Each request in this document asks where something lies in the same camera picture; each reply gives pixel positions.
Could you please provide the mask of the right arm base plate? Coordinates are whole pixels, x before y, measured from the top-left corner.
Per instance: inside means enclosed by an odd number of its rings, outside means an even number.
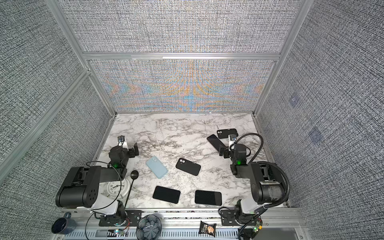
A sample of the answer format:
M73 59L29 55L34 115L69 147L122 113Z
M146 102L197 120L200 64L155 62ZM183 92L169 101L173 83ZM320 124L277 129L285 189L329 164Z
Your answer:
M235 210L221 209L219 214L221 216L222 225L225 227L240 226L241 224L236 220L235 213Z

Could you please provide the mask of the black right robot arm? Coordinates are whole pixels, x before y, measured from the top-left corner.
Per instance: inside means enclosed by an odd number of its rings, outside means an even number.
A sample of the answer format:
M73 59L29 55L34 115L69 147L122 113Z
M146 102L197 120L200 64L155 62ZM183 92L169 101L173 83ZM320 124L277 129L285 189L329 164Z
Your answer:
M267 209L286 202L290 194L290 183L284 171L274 163L266 161L247 163L246 146L238 144L219 147L220 156L232 161L231 172L238 179L248 179L251 194L237 201L233 209L221 207L219 214L223 226L241 226L255 222Z

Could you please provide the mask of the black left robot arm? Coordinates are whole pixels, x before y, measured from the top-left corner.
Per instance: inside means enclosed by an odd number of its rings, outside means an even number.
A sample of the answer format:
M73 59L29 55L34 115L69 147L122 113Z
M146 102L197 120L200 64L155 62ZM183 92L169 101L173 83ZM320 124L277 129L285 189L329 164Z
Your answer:
M123 190L128 161L139 154L137 143L130 149L118 145L110 150L110 162L106 167L72 167L58 190L56 205L67 209L88 208L100 215L101 221L108 227L127 224L124 204L118 198ZM114 182L118 184L118 193L113 200L99 193L101 183Z

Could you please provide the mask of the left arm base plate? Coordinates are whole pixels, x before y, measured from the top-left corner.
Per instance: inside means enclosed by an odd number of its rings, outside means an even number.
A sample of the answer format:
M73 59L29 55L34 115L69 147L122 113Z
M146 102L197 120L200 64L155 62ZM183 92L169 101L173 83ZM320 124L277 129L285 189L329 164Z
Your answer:
M141 210L126 210L126 218L123 220L113 219L113 216L101 217L99 227L137 227L142 218Z

